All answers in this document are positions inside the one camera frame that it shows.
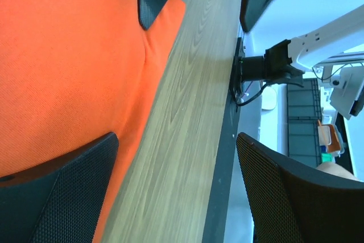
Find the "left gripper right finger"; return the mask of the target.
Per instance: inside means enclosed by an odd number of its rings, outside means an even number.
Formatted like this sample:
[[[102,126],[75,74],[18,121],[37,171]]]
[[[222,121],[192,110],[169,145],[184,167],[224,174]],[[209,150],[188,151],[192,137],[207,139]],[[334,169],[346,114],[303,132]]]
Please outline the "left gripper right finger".
[[[258,242],[363,242],[363,183],[237,137]]]

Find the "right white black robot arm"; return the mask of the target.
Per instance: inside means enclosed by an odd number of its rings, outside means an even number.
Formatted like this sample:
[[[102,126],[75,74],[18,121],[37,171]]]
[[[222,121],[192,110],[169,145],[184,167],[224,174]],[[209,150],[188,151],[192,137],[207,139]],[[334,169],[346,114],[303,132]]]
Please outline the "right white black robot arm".
[[[273,0],[241,0],[240,23],[250,32]],[[149,29],[167,0],[138,0],[139,23]],[[306,71],[335,53],[355,47],[363,37],[363,6],[338,17],[309,33],[285,39],[265,51],[263,56],[237,61],[238,74],[232,80],[293,83]]]

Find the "orange t shirt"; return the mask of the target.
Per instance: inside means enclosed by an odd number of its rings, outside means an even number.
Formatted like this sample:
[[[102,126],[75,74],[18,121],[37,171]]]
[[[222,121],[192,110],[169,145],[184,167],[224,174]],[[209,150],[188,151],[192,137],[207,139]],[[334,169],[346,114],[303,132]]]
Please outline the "orange t shirt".
[[[93,242],[137,152],[184,12],[182,0],[168,0],[144,30],[138,0],[1,0],[1,175],[115,133]]]

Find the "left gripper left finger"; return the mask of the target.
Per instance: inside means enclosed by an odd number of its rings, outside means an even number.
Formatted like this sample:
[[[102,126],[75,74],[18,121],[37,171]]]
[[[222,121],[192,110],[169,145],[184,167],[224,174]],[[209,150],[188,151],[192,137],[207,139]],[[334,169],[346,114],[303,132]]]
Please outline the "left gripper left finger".
[[[92,242],[117,151],[108,133],[1,177],[1,242]]]

